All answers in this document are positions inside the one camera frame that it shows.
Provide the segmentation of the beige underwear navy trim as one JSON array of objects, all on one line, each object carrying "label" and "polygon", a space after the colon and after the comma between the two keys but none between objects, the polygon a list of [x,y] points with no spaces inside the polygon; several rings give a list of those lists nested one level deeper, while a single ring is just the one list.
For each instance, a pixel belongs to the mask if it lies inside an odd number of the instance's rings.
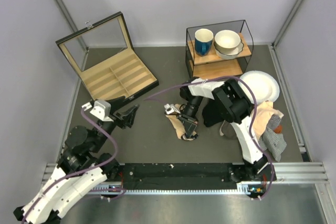
[{"label": "beige underwear navy trim", "polygon": [[184,141],[193,141],[198,137],[198,134],[194,131],[193,136],[185,136],[185,130],[182,122],[180,121],[180,114],[178,115],[166,115],[165,116],[170,120],[172,123],[176,135],[179,139],[184,140]]}]

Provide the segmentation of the black underwear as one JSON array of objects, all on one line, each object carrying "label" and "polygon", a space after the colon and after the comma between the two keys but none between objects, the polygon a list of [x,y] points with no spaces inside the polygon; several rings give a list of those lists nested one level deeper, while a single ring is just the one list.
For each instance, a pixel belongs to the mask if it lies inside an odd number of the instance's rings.
[{"label": "black underwear", "polygon": [[206,127],[212,127],[215,124],[222,123],[224,121],[219,107],[215,101],[211,99],[209,99],[207,105],[205,105],[202,111],[202,117]]}]

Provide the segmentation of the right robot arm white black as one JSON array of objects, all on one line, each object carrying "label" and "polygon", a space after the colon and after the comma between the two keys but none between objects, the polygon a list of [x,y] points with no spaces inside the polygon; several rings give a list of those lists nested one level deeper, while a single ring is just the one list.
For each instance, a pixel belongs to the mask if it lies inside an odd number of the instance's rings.
[{"label": "right robot arm white black", "polygon": [[187,101],[180,107],[177,116],[184,130],[183,140],[193,140],[197,137],[194,134],[198,125],[196,114],[203,99],[208,98],[208,104],[202,110],[204,125],[211,127],[222,121],[228,122],[241,146],[244,168],[230,168],[231,180],[257,180],[264,174],[268,161],[251,128],[252,103],[236,80],[206,82],[193,77],[180,87],[180,96]]}]

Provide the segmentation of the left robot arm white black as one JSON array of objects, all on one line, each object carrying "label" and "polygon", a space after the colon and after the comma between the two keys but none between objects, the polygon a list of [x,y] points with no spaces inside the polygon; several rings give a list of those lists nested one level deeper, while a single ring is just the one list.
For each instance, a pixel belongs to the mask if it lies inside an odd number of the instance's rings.
[{"label": "left robot arm white black", "polygon": [[73,127],[57,164],[41,190],[26,205],[17,207],[14,216],[21,223],[60,223],[66,213],[87,193],[106,180],[114,180],[119,174],[116,154],[98,153],[106,140],[115,148],[111,136],[119,127],[132,127],[139,105],[124,112],[125,96],[111,100],[92,100],[81,107],[82,116],[93,125]]}]

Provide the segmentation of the grey underwear white band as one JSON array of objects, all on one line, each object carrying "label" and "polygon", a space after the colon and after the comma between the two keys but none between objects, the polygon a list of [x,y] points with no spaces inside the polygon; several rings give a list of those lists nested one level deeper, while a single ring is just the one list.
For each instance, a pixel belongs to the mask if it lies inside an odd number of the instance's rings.
[{"label": "grey underwear white band", "polygon": [[236,138],[236,132],[234,131],[234,128],[226,121],[223,121],[222,125],[220,126],[219,134],[220,136],[224,136],[231,140]]}]

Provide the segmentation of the striped grey underwear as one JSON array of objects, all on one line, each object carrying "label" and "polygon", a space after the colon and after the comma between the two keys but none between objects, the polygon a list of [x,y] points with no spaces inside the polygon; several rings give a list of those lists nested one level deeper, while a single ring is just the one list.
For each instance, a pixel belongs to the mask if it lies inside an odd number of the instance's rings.
[{"label": "striped grey underwear", "polygon": [[263,151],[268,150],[271,152],[275,161],[281,160],[281,154],[287,147],[282,133],[276,133],[274,130],[280,126],[281,117],[272,115],[266,125],[264,133],[261,135],[258,143]]}]

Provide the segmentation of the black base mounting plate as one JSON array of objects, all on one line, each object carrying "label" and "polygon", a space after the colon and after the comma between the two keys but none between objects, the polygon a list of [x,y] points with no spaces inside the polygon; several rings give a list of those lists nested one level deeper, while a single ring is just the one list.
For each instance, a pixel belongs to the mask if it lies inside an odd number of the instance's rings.
[{"label": "black base mounting plate", "polygon": [[127,190],[207,190],[270,179],[270,165],[258,172],[243,163],[126,163],[116,165],[106,182]]}]

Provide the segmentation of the black compartment box glass lid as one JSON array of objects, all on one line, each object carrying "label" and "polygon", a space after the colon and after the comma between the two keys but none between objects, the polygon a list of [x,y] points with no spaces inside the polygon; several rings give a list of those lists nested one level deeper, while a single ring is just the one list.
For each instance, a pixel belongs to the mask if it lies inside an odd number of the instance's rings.
[{"label": "black compartment box glass lid", "polygon": [[94,100],[125,96],[129,103],[159,85],[135,52],[122,12],[87,23],[56,45]]}]

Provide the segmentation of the white scalloped dish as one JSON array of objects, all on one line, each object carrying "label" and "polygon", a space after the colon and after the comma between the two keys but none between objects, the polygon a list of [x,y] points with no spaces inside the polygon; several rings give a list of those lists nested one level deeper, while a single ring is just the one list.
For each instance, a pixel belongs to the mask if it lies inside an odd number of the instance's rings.
[{"label": "white scalloped dish", "polygon": [[217,43],[214,43],[215,52],[216,54],[225,60],[229,59],[235,59],[238,57],[238,55],[243,51],[244,44],[242,42],[239,43],[239,45],[233,49],[224,49],[221,48]]}]

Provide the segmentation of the white round plate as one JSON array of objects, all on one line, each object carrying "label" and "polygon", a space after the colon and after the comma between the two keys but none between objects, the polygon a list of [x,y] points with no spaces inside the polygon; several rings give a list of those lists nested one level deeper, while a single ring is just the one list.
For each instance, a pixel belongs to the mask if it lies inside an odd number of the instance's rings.
[{"label": "white round plate", "polygon": [[257,105],[265,102],[275,102],[280,95],[280,86],[274,77],[263,71],[248,71],[240,76],[255,96]]}]

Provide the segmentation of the blue ceramic mug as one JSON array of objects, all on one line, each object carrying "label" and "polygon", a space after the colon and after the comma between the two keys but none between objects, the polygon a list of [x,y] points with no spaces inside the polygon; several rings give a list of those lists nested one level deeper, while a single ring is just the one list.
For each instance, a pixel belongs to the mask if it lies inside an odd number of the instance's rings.
[{"label": "blue ceramic mug", "polygon": [[198,29],[195,32],[195,51],[200,56],[206,56],[213,43],[213,32],[206,28]]}]

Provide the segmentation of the cream ceramic bowl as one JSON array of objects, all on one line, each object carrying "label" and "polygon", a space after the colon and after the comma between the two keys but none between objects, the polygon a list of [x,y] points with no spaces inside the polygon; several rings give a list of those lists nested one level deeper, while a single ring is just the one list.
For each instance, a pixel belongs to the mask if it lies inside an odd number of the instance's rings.
[{"label": "cream ceramic bowl", "polygon": [[221,30],[215,35],[215,48],[221,53],[234,51],[240,44],[241,38],[232,30]]}]

